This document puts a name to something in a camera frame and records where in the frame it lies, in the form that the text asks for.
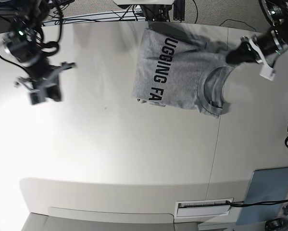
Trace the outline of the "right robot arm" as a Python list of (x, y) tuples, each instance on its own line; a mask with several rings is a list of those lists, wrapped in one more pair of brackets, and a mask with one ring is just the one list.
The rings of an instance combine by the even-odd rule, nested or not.
[[(13, 56), (15, 66), (27, 73), (27, 77), (18, 77), (15, 87), (23, 86), (31, 104), (43, 103), (47, 99), (56, 102), (62, 100), (59, 74), (75, 67), (75, 63), (63, 62), (60, 66), (51, 65), (49, 57), (60, 50), (63, 33), (63, 12), (61, 7), (70, 4), (70, 0), (17, 0), (16, 12), (8, 33), (3, 37), (0, 48)], [(52, 9), (58, 12), (59, 34), (56, 41), (44, 42), (42, 23)]]

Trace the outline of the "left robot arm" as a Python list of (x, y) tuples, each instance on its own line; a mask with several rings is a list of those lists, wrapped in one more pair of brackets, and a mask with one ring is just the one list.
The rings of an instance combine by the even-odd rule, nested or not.
[(258, 63), (273, 70), (276, 61), (270, 64), (267, 57), (288, 49), (288, 0), (260, 0), (259, 6), (270, 27), (259, 36), (242, 37), (241, 44), (228, 53), (228, 64)]

